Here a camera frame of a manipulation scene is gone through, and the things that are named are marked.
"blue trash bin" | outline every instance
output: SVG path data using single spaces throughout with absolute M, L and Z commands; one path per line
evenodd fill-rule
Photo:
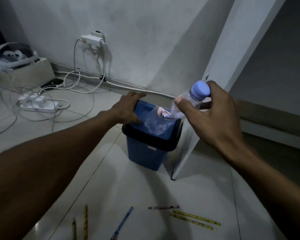
M 138 101 L 134 112 L 142 123 L 123 125 L 122 132 L 127 136 L 129 159 L 148 169 L 158 171 L 168 152 L 176 149 L 183 123 L 178 119 L 161 135 L 150 133 L 144 122 L 154 108 L 153 104 Z

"person's right hand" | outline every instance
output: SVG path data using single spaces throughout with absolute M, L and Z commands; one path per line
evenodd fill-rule
M 211 90 L 211 102 L 202 103 L 200 111 L 192 104 L 176 97 L 174 102 L 185 114 L 196 134 L 221 153 L 224 149 L 244 143 L 239 116 L 233 98 L 214 81 L 208 81 Z

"crushed plastic bottle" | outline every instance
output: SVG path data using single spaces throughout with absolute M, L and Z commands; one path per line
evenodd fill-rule
M 167 129 L 175 124 L 175 120 L 168 119 L 170 112 L 162 107 L 156 106 L 150 111 L 144 125 L 148 128 L 150 133 L 161 135 Z
M 180 95 L 180 97 L 190 101 L 193 107 L 196 109 L 200 108 L 201 102 L 210 95 L 210 87 L 204 81 L 197 81 L 190 91 L 184 92 Z M 172 101 L 169 119 L 183 119 L 186 116 L 182 113 L 174 101 Z

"bottle label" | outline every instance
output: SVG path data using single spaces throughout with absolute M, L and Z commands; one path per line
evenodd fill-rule
M 158 108 L 157 113 L 158 113 L 159 116 L 161 116 L 163 118 L 166 118 L 166 117 L 168 117 L 170 115 L 170 113 L 167 110 L 165 110 L 164 108 L 162 108 L 162 107 Z

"pencil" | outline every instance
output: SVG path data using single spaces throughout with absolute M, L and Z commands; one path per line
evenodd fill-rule
M 124 222 L 126 221 L 126 219 L 128 218 L 128 216 L 130 215 L 130 213 L 132 212 L 132 210 L 133 210 L 133 206 L 130 207 L 130 209 L 128 210 L 128 212 L 125 215 L 124 219 L 122 220 L 122 222 L 120 223 L 120 225 L 118 226 L 117 230 L 114 232 L 114 234 L 112 235 L 112 237 L 111 237 L 110 240 L 115 240 L 116 239 L 116 237 L 119 234 L 119 231 L 120 231 L 121 227 L 124 225 Z
M 88 240 L 88 205 L 84 206 L 83 239 Z
M 170 213 L 170 216 L 173 216 L 173 217 L 178 218 L 178 219 L 180 219 L 180 220 L 184 220 L 184 221 L 186 221 L 186 222 L 190 222 L 190 223 L 196 224 L 196 225 L 201 226 L 201 227 L 204 227 L 204 228 L 208 228 L 208 229 L 210 229 L 210 230 L 212 230 L 212 231 L 216 231 L 216 228 L 213 228 L 212 226 L 208 226 L 208 225 L 203 224 L 203 223 L 200 223 L 200 222 L 198 222 L 198 221 L 190 220 L 190 219 L 188 219 L 188 218 L 185 218 L 185 217 L 183 217 L 183 216 L 176 215 L 176 214 L 174 214 L 174 213 Z
M 195 218 L 195 219 L 198 219 L 198 220 L 202 220 L 202 221 L 205 221 L 205 222 L 209 222 L 209 223 L 221 226 L 220 222 L 217 222 L 217 221 L 214 221 L 214 220 L 210 220 L 210 219 L 203 218 L 203 217 L 196 216 L 196 215 L 191 215 L 191 214 L 184 213 L 184 212 L 178 211 L 178 210 L 173 210 L 172 212 L 175 213 L 175 214 L 184 215 L 184 216 L 187 216 L 187 217 Z
M 169 206 L 150 206 L 149 210 L 167 210 L 167 209 L 178 209 L 178 205 L 169 205 Z
M 72 240 L 77 240 L 77 223 L 75 218 L 72 221 Z

